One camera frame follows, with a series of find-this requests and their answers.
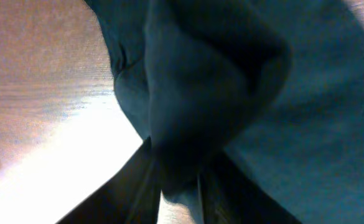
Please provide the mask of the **dark green shirt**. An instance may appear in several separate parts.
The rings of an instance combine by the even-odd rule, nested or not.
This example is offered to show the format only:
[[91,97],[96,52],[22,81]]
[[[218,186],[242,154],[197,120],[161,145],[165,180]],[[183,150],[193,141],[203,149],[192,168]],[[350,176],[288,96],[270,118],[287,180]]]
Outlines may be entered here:
[[364,28],[343,1],[88,0],[161,197],[221,152],[302,223],[364,223]]

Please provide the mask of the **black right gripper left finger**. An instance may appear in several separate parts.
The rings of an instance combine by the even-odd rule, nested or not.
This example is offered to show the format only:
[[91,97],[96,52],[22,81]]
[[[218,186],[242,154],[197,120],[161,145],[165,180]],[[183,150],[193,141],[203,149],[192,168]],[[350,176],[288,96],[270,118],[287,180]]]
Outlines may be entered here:
[[58,224],[156,224],[161,188],[146,138],[125,165]]

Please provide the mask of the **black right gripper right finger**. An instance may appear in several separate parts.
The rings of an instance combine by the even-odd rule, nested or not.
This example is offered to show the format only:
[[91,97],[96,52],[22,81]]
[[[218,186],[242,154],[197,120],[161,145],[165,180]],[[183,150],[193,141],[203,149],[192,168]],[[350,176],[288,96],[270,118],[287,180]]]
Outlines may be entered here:
[[225,152],[201,171],[198,189],[204,223],[302,223],[247,178]]

